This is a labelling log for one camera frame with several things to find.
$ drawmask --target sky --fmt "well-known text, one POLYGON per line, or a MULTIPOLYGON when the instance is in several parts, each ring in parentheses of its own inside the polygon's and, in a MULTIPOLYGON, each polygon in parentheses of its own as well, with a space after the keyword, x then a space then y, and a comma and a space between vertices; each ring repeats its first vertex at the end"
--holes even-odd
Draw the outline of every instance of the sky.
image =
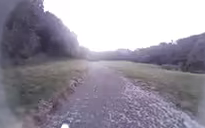
POLYGON ((205 32, 205 0, 45 0, 92 51, 134 50, 205 32))

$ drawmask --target foliage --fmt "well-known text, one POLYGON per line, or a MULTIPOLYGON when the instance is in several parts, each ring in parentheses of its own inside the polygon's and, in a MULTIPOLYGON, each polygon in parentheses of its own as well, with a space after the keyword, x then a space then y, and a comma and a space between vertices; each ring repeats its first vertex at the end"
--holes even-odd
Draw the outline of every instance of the foliage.
POLYGON ((42 0, 22 0, 5 22, 1 41, 3 64, 22 64, 37 54, 74 57, 77 36, 50 12, 42 0))
POLYGON ((205 33, 134 51, 121 49, 111 52, 91 53, 90 59, 129 60, 157 65, 172 65, 172 67, 175 65, 175 67, 180 67, 182 71, 204 73, 205 33))

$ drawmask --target gravel path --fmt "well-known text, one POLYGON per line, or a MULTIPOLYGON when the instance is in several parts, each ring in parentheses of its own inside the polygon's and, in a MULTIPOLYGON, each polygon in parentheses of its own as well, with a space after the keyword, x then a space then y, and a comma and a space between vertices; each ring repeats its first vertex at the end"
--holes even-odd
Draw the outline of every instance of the gravel path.
POLYGON ((46 122, 44 128, 62 123, 70 128, 203 128, 161 97, 96 64, 46 122))

